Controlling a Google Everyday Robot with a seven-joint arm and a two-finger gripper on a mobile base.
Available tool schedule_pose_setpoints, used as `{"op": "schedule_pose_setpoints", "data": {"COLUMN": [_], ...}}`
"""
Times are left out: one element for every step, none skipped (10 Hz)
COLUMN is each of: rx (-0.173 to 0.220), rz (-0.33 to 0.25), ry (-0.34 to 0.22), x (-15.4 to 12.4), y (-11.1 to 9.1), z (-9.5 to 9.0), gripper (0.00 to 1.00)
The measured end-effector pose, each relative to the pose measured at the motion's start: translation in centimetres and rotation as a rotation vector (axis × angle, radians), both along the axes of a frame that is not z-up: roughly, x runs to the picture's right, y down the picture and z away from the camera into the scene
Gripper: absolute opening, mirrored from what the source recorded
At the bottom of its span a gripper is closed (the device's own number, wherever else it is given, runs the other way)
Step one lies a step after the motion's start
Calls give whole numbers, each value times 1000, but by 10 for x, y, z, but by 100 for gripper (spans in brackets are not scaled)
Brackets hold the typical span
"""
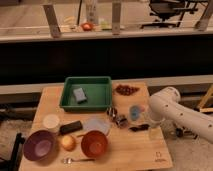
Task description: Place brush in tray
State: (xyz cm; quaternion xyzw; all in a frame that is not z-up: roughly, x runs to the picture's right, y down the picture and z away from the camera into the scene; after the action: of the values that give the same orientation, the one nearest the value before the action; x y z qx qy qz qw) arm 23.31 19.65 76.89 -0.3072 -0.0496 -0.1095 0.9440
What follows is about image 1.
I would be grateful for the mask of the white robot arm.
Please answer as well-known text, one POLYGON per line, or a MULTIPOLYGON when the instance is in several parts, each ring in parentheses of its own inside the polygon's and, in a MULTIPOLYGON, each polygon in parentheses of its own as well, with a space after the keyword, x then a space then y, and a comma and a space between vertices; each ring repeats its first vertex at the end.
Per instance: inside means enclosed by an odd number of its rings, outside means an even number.
POLYGON ((146 116, 150 126, 155 128, 169 119, 213 143, 213 117, 180 105, 180 99, 180 93, 174 87, 152 94, 147 101, 146 116))

